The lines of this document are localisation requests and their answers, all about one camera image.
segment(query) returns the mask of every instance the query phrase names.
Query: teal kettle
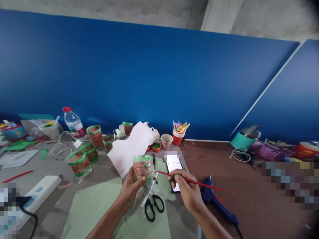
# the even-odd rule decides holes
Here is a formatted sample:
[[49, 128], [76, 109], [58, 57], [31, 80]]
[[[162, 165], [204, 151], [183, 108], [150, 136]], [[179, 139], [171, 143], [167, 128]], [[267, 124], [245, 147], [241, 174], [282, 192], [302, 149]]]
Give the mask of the teal kettle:
[[230, 144], [234, 148], [245, 147], [247, 150], [255, 143], [261, 136], [261, 133], [258, 131], [258, 125], [252, 125], [250, 128], [243, 128], [239, 131]]

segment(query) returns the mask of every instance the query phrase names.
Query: white power strip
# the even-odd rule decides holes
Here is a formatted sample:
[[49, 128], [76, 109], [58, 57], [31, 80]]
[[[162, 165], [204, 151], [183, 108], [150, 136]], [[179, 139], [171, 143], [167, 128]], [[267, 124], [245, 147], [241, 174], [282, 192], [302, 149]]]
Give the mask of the white power strip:
[[[26, 196], [32, 197], [23, 207], [26, 211], [35, 213], [44, 201], [50, 196], [62, 179], [59, 176], [45, 176]], [[20, 229], [31, 216], [20, 210]]]

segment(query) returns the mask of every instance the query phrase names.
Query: hand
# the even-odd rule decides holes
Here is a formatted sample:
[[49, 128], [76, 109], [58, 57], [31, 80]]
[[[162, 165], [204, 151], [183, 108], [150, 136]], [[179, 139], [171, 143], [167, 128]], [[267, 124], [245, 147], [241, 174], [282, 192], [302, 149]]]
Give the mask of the hand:
[[126, 176], [122, 189], [117, 196], [114, 204], [121, 208], [121, 212], [125, 214], [130, 206], [134, 203], [137, 191], [146, 183], [146, 177], [143, 176], [137, 182], [134, 182], [133, 166], [130, 168]]
[[184, 204], [191, 213], [195, 213], [206, 208], [200, 194], [199, 186], [184, 180], [184, 178], [186, 178], [197, 182], [193, 175], [181, 169], [175, 169], [169, 174], [170, 176], [168, 177], [168, 181], [171, 182], [173, 188], [175, 188], [176, 182], [178, 183]]

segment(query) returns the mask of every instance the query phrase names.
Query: left hand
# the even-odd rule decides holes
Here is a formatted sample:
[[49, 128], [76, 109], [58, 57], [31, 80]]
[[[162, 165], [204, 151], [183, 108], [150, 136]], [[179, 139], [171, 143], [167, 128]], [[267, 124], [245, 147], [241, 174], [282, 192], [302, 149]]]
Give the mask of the left hand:
[[137, 182], [134, 182], [133, 166], [130, 168], [125, 182], [122, 186], [120, 194], [117, 196], [114, 204], [121, 208], [121, 212], [125, 214], [130, 206], [134, 203], [137, 191], [146, 183], [146, 177], [143, 176]]

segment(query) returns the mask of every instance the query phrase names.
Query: blue glue gun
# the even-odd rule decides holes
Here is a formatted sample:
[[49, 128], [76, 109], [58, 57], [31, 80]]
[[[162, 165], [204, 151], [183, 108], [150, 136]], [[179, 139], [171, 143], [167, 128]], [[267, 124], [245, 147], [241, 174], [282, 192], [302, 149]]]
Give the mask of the blue glue gun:
[[[204, 180], [204, 184], [212, 186], [211, 176]], [[216, 198], [212, 189], [202, 187], [202, 199], [205, 204], [212, 204], [214, 208], [223, 216], [223, 218], [231, 225], [238, 227], [238, 218], [236, 215], [231, 214]]]

